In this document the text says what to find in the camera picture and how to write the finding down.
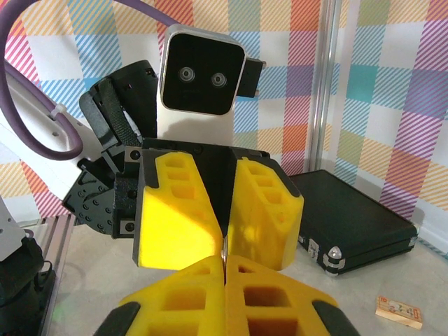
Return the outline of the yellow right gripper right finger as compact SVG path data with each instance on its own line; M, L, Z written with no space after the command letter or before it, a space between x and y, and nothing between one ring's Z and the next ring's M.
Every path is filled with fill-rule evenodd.
M358 335L334 298L238 255L226 261L227 335Z

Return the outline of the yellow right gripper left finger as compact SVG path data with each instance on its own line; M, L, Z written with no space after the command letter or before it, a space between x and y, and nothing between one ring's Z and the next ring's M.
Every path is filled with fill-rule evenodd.
M225 282L210 256L124 297L95 335L224 335Z

